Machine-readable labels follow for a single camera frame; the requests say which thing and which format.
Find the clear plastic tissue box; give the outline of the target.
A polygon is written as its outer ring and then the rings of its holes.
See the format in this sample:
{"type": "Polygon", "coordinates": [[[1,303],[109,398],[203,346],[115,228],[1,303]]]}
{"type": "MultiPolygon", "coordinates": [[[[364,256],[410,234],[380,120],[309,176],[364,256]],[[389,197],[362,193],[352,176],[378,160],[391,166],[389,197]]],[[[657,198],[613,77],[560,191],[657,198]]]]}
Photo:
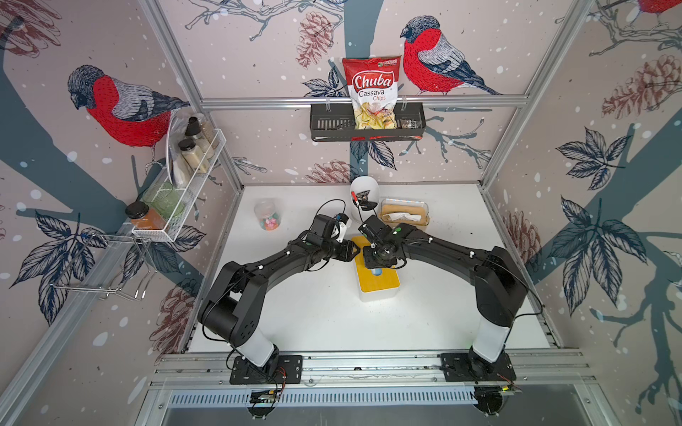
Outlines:
{"type": "Polygon", "coordinates": [[[387,225],[400,223],[426,230],[430,224],[429,207],[426,202],[385,198],[380,203],[379,218],[387,225]]]}

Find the bamboo tissue box lid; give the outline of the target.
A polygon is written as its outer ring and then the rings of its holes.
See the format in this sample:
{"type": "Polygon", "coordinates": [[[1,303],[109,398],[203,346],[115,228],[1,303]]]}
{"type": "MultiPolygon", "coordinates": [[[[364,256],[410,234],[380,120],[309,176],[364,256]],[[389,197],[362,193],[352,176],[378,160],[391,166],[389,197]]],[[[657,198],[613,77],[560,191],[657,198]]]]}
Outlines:
{"type": "Polygon", "coordinates": [[[384,204],[379,217],[387,224],[426,226],[430,223],[428,209],[423,205],[384,204]]]}

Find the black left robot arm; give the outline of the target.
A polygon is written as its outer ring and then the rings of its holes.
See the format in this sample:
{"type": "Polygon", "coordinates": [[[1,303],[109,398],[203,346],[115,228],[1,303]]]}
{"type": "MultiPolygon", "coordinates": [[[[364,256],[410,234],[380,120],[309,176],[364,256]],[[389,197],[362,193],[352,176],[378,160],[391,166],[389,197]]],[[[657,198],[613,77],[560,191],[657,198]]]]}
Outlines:
{"type": "Polygon", "coordinates": [[[202,302],[198,314],[202,330],[211,331],[262,374],[271,376],[277,369],[279,349],[259,330],[266,294],[321,262],[353,261],[360,248],[346,239],[348,223],[344,213],[318,214],[307,230],[270,257],[224,264],[202,302]]]}

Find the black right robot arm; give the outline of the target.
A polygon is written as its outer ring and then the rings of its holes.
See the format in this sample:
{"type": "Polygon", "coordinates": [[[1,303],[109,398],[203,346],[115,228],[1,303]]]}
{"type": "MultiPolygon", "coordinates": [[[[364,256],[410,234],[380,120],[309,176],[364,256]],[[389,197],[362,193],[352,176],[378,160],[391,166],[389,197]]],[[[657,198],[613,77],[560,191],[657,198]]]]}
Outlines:
{"type": "Polygon", "coordinates": [[[360,225],[359,232],[369,242],[362,250],[369,269],[403,267],[413,260],[468,280],[481,316],[470,362],[492,365],[499,361],[529,295],[529,286],[520,278],[507,250],[499,246],[493,250],[469,248],[431,236],[413,225],[391,227],[374,217],[360,225]]]}

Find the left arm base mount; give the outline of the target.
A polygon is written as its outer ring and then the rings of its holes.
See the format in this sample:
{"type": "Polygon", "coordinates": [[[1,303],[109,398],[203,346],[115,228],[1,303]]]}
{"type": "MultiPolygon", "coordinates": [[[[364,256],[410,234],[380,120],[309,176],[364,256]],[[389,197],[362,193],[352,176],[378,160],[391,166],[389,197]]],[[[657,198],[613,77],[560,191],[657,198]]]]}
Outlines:
{"type": "Polygon", "coordinates": [[[299,384],[303,370],[301,355],[280,355],[275,351],[263,367],[255,365],[241,353],[234,357],[230,367],[229,383],[232,385],[246,384],[299,384]]]}

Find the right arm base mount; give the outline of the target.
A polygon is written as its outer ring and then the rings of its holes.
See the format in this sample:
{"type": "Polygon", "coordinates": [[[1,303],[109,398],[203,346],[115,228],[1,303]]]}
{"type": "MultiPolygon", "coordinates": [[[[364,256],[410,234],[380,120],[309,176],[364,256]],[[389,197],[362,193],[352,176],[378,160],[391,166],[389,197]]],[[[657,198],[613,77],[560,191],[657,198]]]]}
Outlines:
{"type": "Polygon", "coordinates": [[[494,362],[484,360],[472,348],[440,354],[440,370],[448,383],[515,382],[517,379],[509,355],[502,351],[494,362]]]}

